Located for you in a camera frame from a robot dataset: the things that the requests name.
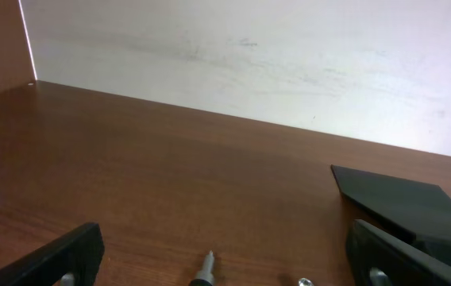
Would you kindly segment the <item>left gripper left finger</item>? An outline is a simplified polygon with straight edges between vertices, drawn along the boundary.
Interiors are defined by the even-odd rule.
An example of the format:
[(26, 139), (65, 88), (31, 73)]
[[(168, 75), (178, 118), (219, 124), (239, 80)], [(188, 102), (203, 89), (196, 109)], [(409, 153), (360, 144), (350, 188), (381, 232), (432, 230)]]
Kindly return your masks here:
[(0, 269), (0, 286), (53, 285), (71, 274), (93, 286), (105, 246), (99, 224), (87, 222)]

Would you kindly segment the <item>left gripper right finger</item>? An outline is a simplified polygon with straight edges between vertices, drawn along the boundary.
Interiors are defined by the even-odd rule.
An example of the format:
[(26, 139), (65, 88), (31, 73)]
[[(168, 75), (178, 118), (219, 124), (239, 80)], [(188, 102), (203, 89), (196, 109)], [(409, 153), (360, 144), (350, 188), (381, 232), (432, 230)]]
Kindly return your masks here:
[(345, 250), (356, 285), (451, 286), (451, 266), (363, 220), (349, 229)]

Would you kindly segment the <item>orange socket bit rail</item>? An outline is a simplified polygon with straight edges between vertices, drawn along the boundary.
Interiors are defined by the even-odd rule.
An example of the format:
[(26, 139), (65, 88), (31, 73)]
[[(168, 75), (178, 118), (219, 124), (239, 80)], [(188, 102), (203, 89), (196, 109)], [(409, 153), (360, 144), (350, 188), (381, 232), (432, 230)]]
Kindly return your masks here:
[(300, 278), (298, 280), (298, 286), (314, 286), (313, 282), (307, 278)]

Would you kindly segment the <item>yellow black screwdriver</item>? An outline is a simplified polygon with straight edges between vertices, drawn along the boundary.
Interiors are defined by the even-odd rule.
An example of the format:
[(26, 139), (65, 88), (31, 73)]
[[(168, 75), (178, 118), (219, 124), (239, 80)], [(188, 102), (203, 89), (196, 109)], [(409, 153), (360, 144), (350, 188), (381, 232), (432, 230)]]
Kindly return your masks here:
[(214, 253), (212, 250), (204, 257), (201, 269), (195, 274), (188, 286), (214, 286)]

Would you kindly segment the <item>black gift box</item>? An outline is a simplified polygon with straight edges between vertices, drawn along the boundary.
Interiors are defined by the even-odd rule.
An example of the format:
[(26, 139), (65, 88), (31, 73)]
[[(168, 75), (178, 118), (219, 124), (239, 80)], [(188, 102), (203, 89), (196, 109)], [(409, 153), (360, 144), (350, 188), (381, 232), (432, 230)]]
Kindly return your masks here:
[(451, 266), (451, 198), (437, 185), (332, 166), (340, 193), (376, 227)]

